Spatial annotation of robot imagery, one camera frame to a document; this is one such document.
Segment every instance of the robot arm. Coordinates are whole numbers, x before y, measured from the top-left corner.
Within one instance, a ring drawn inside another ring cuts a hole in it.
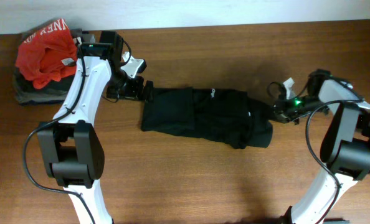
[[[294,207],[288,209],[279,222],[281,224],[323,223],[322,217],[327,214],[326,211],[331,208],[332,202],[334,205],[345,191],[370,174],[370,104],[355,93],[352,85],[346,80],[334,78],[329,72],[323,70],[317,70],[313,74],[323,72],[326,74],[321,75],[319,80],[316,79],[317,76],[310,75],[306,85],[307,96],[292,98],[288,101],[277,101],[275,112],[277,112],[277,117],[282,118],[280,121],[283,123],[289,122],[288,118],[299,116],[297,114],[299,111],[309,114],[318,107],[323,107],[333,112],[333,121],[321,145],[321,161],[339,180],[341,188],[337,192],[338,186],[334,178],[324,168],[321,168],[305,196]],[[312,105],[308,102],[304,103],[305,99],[319,102]],[[344,102],[340,105],[325,106],[331,101],[338,100],[359,100],[360,103]],[[294,104],[295,101],[300,101],[300,105]],[[356,131],[361,132],[369,140],[355,139]]]
[[[126,42],[116,32],[103,31],[100,43],[80,46],[82,58],[77,60],[72,86],[54,119],[67,113],[79,93],[80,98],[69,115],[37,133],[48,176],[64,190],[81,195],[95,223],[113,223],[100,187],[105,156],[93,128],[102,92],[108,85],[107,98],[152,100],[153,82],[147,81],[144,87],[143,78],[137,76],[146,68],[146,62],[133,58],[129,47],[130,52],[123,55],[125,62],[120,62],[123,43]],[[74,139],[75,145],[64,146],[68,139]],[[83,202],[72,194],[70,198],[80,223],[92,223]]]

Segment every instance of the black cable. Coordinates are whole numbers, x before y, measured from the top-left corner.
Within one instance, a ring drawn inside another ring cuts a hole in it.
[[[310,123],[311,123],[311,119],[312,117],[314,116],[314,114],[320,110],[321,108],[325,107],[325,106],[328,106],[328,105],[332,105],[332,104],[335,104],[335,103],[345,103],[345,102],[353,102],[353,103],[361,103],[363,102],[363,100],[334,100],[334,101],[329,101],[329,102],[326,102],[324,103],[323,105],[315,108],[315,110],[313,110],[310,114],[310,116],[308,117],[307,119],[307,122],[306,122],[306,125],[305,125],[305,139],[306,139],[306,143],[307,143],[307,146],[308,146],[308,150],[310,151],[312,157],[315,159],[315,161],[325,170],[327,171],[327,173],[332,176],[332,178],[334,179],[334,181],[336,182],[336,193],[334,195],[334,198],[333,198],[333,201],[330,203],[328,209],[326,209],[325,213],[322,215],[322,217],[317,221],[316,224],[319,224],[323,219],[325,219],[325,217],[327,216],[327,214],[329,213],[329,211],[333,208],[334,204],[336,203],[337,201],[337,198],[339,197],[339,194],[340,194],[340,188],[341,188],[341,184],[340,184],[340,181],[339,179],[335,176],[334,173],[332,173],[332,171],[329,170],[329,168],[327,168],[325,166],[325,164],[318,158],[318,156],[316,156],[316,154],[314,153],[314,150],[312,150],[312,147],[311,147],[311,142],[310,142]]]
[[[107,97],[105,97],[103,95],[102,95],[102,98],[109,101],[110,103],[117,103],[117,101],[118,101],[118,98],[116,99],[116,101],[112,101],[112,100],[109,100]]]
[[[27,166],[27,161],[26,161],[26,149],[27,149],[27,145],[28,145],[31,137],[35,133],[37,133],[37,132],[39,132],[39,131],[41,131],[41,130],[43,130],[45,128],[51,127],[53,124],[57,123],[59,120],[65,118],[70,113],[72,113],[73,110],[74,110],[74,108],[76,107],[78,101],[80,100],[81,93],[82,93],[82,90],[84,88],[85,77],[86,77],[86,70],[85,70],[85,62],[84,62],[83,53],[82,53],[80,47],[78,49],[79,49],[79,53],[80,53],[80,56],[81,56],[81,62],[82,62],[82,66],[83,66],[83,73],[82,73],[82,81],[81,81],[80,89],[78,90],[77,97],[76,97],[76,99],[75,99],[72,107],[67,108],[67,112],[65,114],[63,114],[62,116],[59,116],[58,118],[53,119],[52,121],[49,121],[48,123],[46,123],[46,124],[44,124],[42,126],[39,126],[38,128],[35,128],[29,134],[29,136],[27,137],[27,139],[26,139],[26,141],[24,142],[24,145],[23,145],[22,161],[23,161],[24,172],[26,173],[27,177],[30,179],[30,181],[32,182],[32,184],[34,184],[36,187],[38,187],[38,188],[40,188],[42,190],[47,190],[47,191],[56,192],[56,193],[62,193],[62,194],[71,194],[71,195],[76,196],[78,199],[80,199],[80,201],[82,202],[82,204],[83,204],[84,208],[86,209],[87,213],[90,215],[90,218],[91,218],[92,223],[95,224],[95,220],[93,219],[92,213],[91,213],[90,209],[88,208],[87,204],[85,203],[84,199],[81,197],[81,194],[76,193],[76,192],[71,192],[71,191],[68,191],[68,190],[59,190],[59,189],[53,189],[53,188],[42,186],[41,184],[37,183],[36,180],[34,180],[33,176],[31,176],[30,171],[29,171],[29,168]]]
[[[293,122],[293,121],[295,121],[295,120],[297,120],[297,119],[304,118],[305,116],[308,116],[309,114],[311,114],[311,112],[304,113],[304,114],[302,114],[302,115],[298,116],[297,118],[293,118],[293,119],[292,119],[291,121],[289,121],[289,122]]]
[[[132,51],[131,51],[130,45],[128,45],[127,41],[125,41],[124,39],[123,39],[123,43],[127,46],[128,52],[130,53],[130,56],[128,57],[128,60],[126,62],[120,62],[120,66],[126,65],[131,60],[131,55],[132,55]]]
[[[272,95],[272,93],[271,93],[271,89],[270,89],[270,87],[271,87],[271,85],[273,85],[273,84],[276,84],[277,86],[279,86],[279,88],[281,88],[281,92],[282,92],[282,91],[286,91],[286,88],[283,86],[283,84],[282,84],[282,83],[279,83],[279,82],[271,82],[271,83],[269,83],[269,84],[268,84],[268,86],[267,86],[267,93],[268,93],[268,96],[270,96],[271,98],[273,98],[273,99],[277,100],[277,98],[276,98],[276,97],[274,97],[274,96]]]

